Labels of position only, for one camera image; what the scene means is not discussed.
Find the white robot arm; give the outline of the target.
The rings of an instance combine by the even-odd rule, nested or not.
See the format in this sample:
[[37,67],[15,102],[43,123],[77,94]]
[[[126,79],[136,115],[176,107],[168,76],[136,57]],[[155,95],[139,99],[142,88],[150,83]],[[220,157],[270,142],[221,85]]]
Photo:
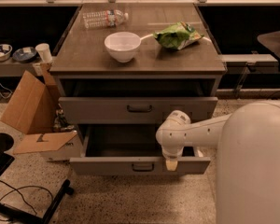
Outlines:
[[280,100],[196,123],[176,110],[156,139],[170,171],[184,147],[217,148],[216,224],[280,224]]

